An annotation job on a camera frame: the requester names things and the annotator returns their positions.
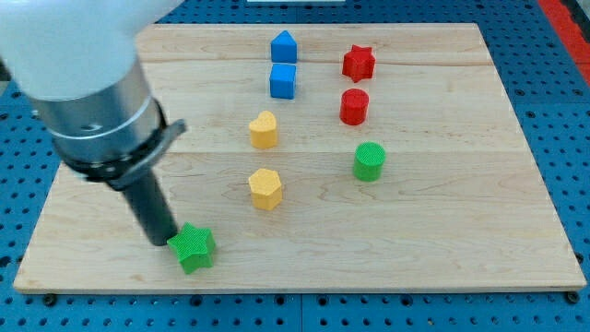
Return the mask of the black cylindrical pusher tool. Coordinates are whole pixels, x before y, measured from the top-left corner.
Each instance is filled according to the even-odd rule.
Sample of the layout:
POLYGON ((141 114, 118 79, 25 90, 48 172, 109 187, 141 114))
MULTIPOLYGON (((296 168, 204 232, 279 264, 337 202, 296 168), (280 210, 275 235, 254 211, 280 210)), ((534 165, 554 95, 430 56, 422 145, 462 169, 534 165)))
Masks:
POLYGON ((126 186, 122 193, 151 244, 166 245, 177 234, 178 227, 152 171, 126 186))

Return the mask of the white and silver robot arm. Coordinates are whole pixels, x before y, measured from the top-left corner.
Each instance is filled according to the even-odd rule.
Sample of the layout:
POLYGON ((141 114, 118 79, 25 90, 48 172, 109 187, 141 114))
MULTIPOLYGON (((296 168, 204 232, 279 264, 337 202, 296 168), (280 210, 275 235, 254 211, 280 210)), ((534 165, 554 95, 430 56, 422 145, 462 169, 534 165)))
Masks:
POLYGON ((178 232, 153 174, 186 129, 168 123, 136 36, 181 0, 7 0, 1 60, 47 127, 56 153, 89 182, 123 194, 148 240, 178 232))

